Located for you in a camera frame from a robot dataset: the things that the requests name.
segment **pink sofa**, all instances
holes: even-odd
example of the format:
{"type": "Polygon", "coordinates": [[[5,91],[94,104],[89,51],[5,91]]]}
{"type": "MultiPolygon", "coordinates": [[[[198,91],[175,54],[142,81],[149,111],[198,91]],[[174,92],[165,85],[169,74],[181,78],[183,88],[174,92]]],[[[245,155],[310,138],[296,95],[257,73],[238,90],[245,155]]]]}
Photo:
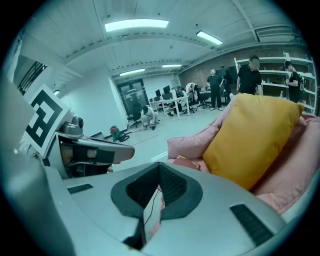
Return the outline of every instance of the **pink sofa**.
{"type": "MultiPolygon", "coordinates": [[[[235,100],[236,97],[199,133],[170,138],[167,141],[168,162],[172,163],[181,155],[200,164],[200,171],[211,173],[202,155],[224,124],[235,100]]],[[[306,191],[319,166],[320,118],[303,113],[281,153],[251,192],[279,214],[283,214],[306,191]]]]}

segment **bag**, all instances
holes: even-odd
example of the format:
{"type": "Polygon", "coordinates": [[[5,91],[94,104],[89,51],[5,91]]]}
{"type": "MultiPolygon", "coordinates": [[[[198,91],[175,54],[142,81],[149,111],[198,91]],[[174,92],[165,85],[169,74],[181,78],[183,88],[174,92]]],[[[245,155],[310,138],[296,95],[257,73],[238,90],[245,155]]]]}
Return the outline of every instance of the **bag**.
{"type": "Polygon", "coordinates": [[[299,78],[298,78],[298,87],[299,87],[299,90],[300,90],[300,93],[303,93],[304,90],[305,90],[305,81],[304,81],[304,78],[299,75],[299,78]]]}

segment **yellow pillow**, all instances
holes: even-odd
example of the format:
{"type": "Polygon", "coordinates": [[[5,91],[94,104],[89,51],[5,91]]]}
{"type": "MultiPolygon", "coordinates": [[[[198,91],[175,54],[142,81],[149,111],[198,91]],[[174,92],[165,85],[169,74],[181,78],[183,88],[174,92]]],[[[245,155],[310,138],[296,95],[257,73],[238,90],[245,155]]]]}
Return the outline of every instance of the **yellow pillow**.
{"type": "Polygon", "coordinates": [[[250,190],[280,153],[303,109],[286,99],[239,94],[203,153],[204,162],[212,174],[250,190]]]}

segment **glass door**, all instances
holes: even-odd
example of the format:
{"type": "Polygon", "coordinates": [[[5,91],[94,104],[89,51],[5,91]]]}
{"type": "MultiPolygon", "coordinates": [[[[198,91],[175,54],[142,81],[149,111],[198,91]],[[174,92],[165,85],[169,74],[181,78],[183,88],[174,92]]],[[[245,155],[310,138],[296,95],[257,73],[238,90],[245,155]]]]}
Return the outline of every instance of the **glass door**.
{"type": "Polygon", "coordinates": [[[142,79],[118,85],[120,96],[127,115],[133,113],[134,108],[149,105],[147,93],[142,79]]]}

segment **floor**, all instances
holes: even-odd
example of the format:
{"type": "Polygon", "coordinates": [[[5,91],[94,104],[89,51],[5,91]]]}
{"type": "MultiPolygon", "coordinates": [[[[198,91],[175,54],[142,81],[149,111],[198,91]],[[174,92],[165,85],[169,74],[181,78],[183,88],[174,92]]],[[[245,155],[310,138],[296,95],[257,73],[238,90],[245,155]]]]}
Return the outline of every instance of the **floor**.
{"type": "MultiPolygon", "coordinates": [[[[135,132],[129,134],[130,138],[128,140],[120,143],[133,146],[135,154],[132,159],[112,165],[113,170],[115,172],[121,171],[156,161],[166,162],[168,159],[167,140],[169,138],[193,135],[213,122],[220,113],[221,111],[217,108],[210,111],[208,107],[205,109],[199,107],[195,113],[190,113],[190,116],[181,114],[180,120],[178,120],[177,115],[172,117],[164,116],[164,113],[160,112],[160,123],[156,126],[155,130],[150,128],[145,130],[141,123],[138,124],[137,128],[133,126],[132,129],[128,129],[128,132],[135,132]]],[[[160,218],[161,197],[162,193],[157,193],[156,191],[144,210],[145,235],[147,240],[151,237],[154,224],[160,218]]]]}

